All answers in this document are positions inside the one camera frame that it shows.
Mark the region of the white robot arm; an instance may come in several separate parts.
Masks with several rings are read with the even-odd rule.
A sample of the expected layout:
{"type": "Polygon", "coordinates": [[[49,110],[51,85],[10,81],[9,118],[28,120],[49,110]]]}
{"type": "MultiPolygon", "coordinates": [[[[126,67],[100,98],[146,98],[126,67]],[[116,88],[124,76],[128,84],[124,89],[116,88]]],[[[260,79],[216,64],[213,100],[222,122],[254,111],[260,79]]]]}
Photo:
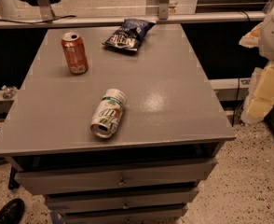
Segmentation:
{"type": "Polygon", "coordinates": [[[259,54],[268,59],[263,69],[254,69],[240,115],[244,123],[254,124],[262,121],[274,106],[274,6],[239,44],[249,49],[258,48],[259,54]]]}

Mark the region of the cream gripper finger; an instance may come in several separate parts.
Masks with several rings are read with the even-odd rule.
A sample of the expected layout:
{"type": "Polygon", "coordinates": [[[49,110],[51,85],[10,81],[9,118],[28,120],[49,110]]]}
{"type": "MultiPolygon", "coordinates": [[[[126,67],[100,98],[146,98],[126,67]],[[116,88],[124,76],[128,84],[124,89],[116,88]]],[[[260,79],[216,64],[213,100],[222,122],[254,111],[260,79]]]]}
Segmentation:
{"type": "Polygon", "coordinates": [[[239,44],[248,49],[256,48],[259,43],[259,36],[262,25],[262,22],[258,23],[250,32],[248,32],[240,39],[239,44]]]}
{"type": "Polygon", "coordinates": [[[262,121],[274,106],[274,62],[255,68],[240,119],[246,124],[262,121]]]}

